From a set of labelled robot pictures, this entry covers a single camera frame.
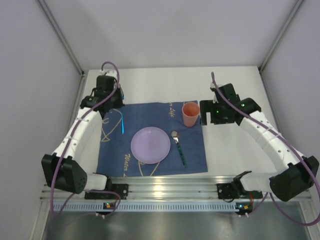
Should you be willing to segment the orange plastic cup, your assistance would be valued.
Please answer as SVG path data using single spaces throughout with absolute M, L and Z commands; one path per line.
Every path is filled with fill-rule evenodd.
M 182 107 L 183 123 L 186 127 L 193 127 L 200 115 L 200 107 L 195 102 L 187 102 Z

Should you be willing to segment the blue plastic fork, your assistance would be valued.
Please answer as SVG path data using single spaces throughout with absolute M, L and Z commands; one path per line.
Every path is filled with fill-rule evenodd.
M 121 99 L 122 99 L 122 103 L 125 99 L 125 95 L 123 92 L 123 89 L 120 86 L 120 92 L 121 92 Z M 123 115 L 123 110 L 121 111 L 121 134 L 124 135 L 125 134 L 125 124 L 124 124 L 124 115 Z

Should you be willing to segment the metal spoon teal handle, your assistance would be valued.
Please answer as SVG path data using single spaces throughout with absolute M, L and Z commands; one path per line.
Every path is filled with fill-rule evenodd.
M 182 150 L 182 148 L 180 146 L 179 133 L 174 130 L 174 131 L 171 132 L 171 137 L 173 138 L 173 140 L 174 140 L 174 142 L 175 142 L 175 144 L 177 146 L 177 149 L 178 149 L 179 156 L 180 156 L 180 159 L 182 161 L 183 167 L 186 168 L 187 167 L 187 162 L 186 162 L 183 150 Z

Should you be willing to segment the blue embroidered cloth placemat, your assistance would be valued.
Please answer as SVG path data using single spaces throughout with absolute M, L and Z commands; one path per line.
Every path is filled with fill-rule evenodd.
M 102 122 L 97 172 L 110 177 L 149 177 L 198 174 L 208 171 L 203 130 L 200 121 L 192 127 L 183 122 L 183 102 L 152 102 L 127 104 L 110 110 Z M 124 134 L 121 112 L 123 111 Z M 132 154 L 131 141 L 135 133 L 146 127 L 165 131 L 170 139 L 170 151 L 159 163 L 144 164 Z M 184 168 L 171 132 L 179 133 L 187 167 Z

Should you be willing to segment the purple plastic plate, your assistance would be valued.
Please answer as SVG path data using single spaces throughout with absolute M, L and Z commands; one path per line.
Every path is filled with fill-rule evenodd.
M 164 130 L 150 126 L 135 133 L 130 149 L 139 162 L 147 165 L 157 164 L 169 154 L 171 141 Z

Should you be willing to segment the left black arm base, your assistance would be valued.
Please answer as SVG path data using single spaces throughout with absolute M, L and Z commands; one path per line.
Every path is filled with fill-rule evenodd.
M 108 190 L 91 190 L 85 193 L 86 200 L 125 200 L 129 193 L 129 185 L 124 183 L 112 184 Z

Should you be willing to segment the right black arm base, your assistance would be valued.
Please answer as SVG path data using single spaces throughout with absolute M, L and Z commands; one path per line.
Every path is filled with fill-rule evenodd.
M 220 200 L 236 200 L 236 199 L 262 199 L 261 191 L 245 191 L 239 190 L 233 183 L 218 183 L 217 194 Z

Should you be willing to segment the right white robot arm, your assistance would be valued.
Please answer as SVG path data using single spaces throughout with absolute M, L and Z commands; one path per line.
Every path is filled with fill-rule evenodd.
M 246 170 L 235 176 L 232 183 L 239 195 L 251 191 L 270 192 L 287 202 L 314 185 L 310 174 L 317 174 L 319 161 L 287 146 L 252 98 L 240 99 L 231 83 L 219 88 L 211 85 L 210 89 L 215 98 L 200 101 L 201 124 L 207 125 L 207 113 L 212 124 L 236 123 L 256 141 L 275 168 L 272 173 Z

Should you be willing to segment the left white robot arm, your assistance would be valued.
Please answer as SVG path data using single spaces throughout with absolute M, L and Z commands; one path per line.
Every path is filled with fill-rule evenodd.
M 80 103 L 74 123 L 61 144 L 41 160 L 48 187 L 80 194 L 104 191 L 108 177 L 97 171 L 103 120 L 110 110 L 124 106 L 115 70 L 96 78 L 91 94 Z

